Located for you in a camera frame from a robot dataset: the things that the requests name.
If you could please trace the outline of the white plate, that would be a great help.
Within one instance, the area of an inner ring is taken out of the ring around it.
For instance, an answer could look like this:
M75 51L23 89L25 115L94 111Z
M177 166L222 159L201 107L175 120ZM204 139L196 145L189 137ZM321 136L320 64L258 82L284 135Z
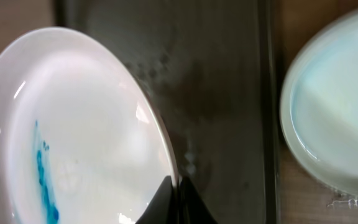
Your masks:
M0 54L0 223L138 223L178 171L128 69L81 32L32 30Z
M358 9L319 31L291 63L280 124L310 175L358 196Z

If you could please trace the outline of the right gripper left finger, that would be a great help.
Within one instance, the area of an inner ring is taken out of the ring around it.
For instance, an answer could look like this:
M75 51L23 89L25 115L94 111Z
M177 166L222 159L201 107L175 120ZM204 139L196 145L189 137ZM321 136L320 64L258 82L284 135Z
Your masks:
M166 176L136 224L175 224L177 203L170 176Z

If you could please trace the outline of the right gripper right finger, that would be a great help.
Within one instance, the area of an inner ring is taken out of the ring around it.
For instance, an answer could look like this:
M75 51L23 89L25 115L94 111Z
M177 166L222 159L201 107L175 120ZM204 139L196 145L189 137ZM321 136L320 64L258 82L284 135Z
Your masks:
M180 224L217 224L188 177L180 182Z

